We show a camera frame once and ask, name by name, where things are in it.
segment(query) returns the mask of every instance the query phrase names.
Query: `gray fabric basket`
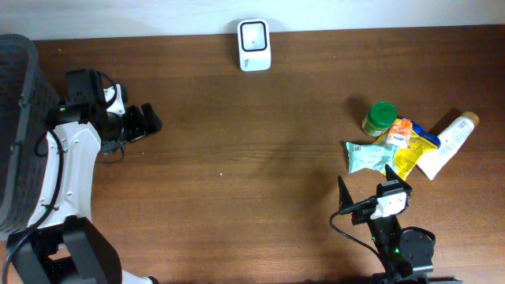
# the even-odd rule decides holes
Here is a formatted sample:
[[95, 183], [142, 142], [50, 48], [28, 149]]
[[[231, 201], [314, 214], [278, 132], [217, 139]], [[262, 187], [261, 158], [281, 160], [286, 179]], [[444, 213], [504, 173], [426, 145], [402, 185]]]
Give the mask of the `gray fabric basket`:
[[[35, 155], [35, 145], [59, 100], [40, 71], [35, 44], [0, 35], [0, 233], [25, 229], [36, 208], [47, 158]], [[47, 152], [45, 138], [39, 152]]]

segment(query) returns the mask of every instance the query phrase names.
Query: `lotion tube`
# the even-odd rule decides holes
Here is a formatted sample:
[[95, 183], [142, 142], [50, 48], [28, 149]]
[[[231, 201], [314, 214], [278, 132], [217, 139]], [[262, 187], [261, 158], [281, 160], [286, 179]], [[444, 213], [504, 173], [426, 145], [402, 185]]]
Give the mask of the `lotion tube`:
[[417, 165], [425, 172], [430, 180], [442, 169], [458, 152], [475, 126], [479, 124], [479, 117], [473, 112], [466, 111], [449, 125], [440, 135], [440, 148], [422, 155]]

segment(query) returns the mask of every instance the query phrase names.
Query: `brown wooden surface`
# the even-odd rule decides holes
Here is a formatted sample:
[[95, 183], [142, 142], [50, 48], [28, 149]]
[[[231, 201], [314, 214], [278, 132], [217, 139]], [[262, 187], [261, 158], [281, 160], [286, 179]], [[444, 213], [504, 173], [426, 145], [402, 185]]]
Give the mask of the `brown wooden surface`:
[[[435, 133], [458, 112], [480, 116], [434, 181], [410, 174], [399, 220], [436, 234], [433, 276], [503, 282], [505, 27], [283, 33], [271, 45], [271, 69], [243, 73], [234, 35], [37, 43], [61, 94], [65, 71], [98, 69], [163, 120], [161, 133], [127, 146], [124, 162], [95, 167], [93, 221], [123, 267], [161, 282], [215, 283], [382, 271], [328, 218], [338, 174], [355, 201], [384, 181], [371, 170], [348, 174], [343, 143], [371, 143], [361, 119], [387, 100]], [[366, 225], [336, 223], [372, 243]]]

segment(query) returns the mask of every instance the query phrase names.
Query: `glass jar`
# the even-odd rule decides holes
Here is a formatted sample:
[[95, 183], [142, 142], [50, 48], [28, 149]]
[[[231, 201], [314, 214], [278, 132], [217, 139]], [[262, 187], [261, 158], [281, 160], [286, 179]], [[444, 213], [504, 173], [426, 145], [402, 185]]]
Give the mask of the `glass jar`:
[[378, 102], [372, 106], [365, 116], [361, 127], [364, 133], [378, 137], [393, 125], [397, 117], [398, 113], [395, 106], [388, 102]]

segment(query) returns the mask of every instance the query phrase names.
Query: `plastic packaging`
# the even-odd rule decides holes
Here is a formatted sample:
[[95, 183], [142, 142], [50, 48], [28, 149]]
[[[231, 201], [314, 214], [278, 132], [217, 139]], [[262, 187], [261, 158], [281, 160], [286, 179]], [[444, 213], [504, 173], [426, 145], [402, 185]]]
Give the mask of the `plastic packaging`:
[[349, 152], [349, 173], [361, 169], [378, 170], [384, 172], [384, 167], [389, 165], [395, 172], [393, 162], [398, 147], [392, 145], [356, 145], [347, 142]]
[[400, 149], [409, 147], [412, 136], [412, 122], [406, 118], [397, 118], [386, 136], [386, 144], [398, 146]]
[[378, 137], [391, 127], [397, 116], [398, 113], [392, 104], [378, 102], [372, 106], [365, 116], [361, 127], [364, 133]]
[[423, 155], [417, 165], [425, 172], [430, 180], [459, 150], [475, 126], [479, 124], [479, 117], [472, 112], [465, 112], [438, 135], [441, 145], [436, 151]]
[[[425, 153], [435, 151], [440, 146], [440, 140], [433, 134], [425, 132], [419, 125], [412, 121], [413, 132], [410, 137], [409, 147], [399, 149], [396, 152], [394, 162], [397, 169], [396, 174], [403, 179], [407, 179], [410, 171], [416, 166], [417, 161]], [[386, 139], [386, 134], [383, 134], [377, 139], [374, 144], [382, 144]]]

